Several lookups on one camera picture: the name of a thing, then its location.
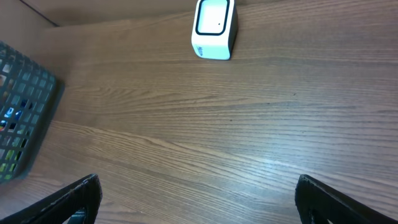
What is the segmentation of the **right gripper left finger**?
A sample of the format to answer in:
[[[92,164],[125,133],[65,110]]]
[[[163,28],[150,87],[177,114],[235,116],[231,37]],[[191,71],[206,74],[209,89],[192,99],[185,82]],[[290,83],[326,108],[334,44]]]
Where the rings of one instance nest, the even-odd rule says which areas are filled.
[[[94,224],[102,200],[100,179],[87,175],[33,205],[1,219],[1,224]]]

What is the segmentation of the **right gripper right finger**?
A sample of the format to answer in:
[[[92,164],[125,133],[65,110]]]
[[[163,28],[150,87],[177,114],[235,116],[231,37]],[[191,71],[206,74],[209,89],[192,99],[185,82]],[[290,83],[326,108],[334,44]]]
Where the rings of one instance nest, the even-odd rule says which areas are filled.
[[[301,222],[307,224],[397,224],[397,220],[306,174],[298,179],[295,205]]]

